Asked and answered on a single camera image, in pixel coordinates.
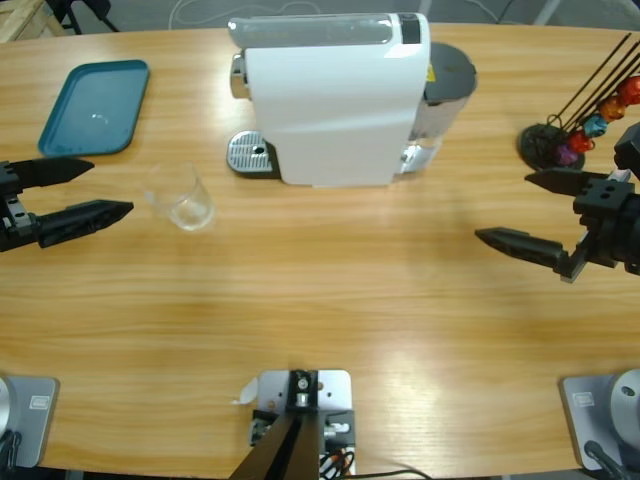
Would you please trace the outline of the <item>arm gripper body black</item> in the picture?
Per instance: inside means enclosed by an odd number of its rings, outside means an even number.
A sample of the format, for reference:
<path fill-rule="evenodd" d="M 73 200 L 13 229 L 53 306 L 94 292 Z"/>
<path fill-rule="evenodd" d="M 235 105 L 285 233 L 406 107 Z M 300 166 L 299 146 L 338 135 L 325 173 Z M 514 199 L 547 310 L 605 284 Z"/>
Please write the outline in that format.
<path fill-rule="evenodd" d="M 1 251 L 9 251 L 31 243 L 40 247 L 40 223 L 29 213 L 19 195 L 25 189 L 41 185 L 42 160 L 1 163 Z"/>
<path fill-rule="evenodd" d="M 578 247 L 586 261 L 639 273 L 639 195 L 628 181 L 589 175 L 573 203 L 587 233 Z"/>

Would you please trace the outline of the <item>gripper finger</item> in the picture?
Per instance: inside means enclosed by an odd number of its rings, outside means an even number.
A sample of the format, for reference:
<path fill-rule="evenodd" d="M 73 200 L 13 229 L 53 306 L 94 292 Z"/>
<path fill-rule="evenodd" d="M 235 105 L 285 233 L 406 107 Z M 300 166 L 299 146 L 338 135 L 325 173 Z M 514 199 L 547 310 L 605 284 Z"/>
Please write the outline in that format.
<path fill-rule="evenodd" d="M 606 180 L 607 174 L 567 168 L 549 168 L 525 176 L 525 180 L 554 194 L 578 196 L 591 180 Z"/>
<path fill-rule="evenodd" d="M 94 200 L 38 217 L 37 242 L 41 248 L 87 236 L 122 220 L 132 202 Z"/>
<path fill-rule="evenodd" d="M 18 163 L 21 189 L 67 183 L 94 168 L 90 161 L 76 157 L 26 160 Z"/>
<path fill-rule="evenodd" d="M 569 253 L 559 242 L 531 236 L 505 227 L 478 229 L 475 236 L 489 247 L 511 258 L 551 269 L 561 279 L 573 283 L 587 263 L 586 250 Z"/>

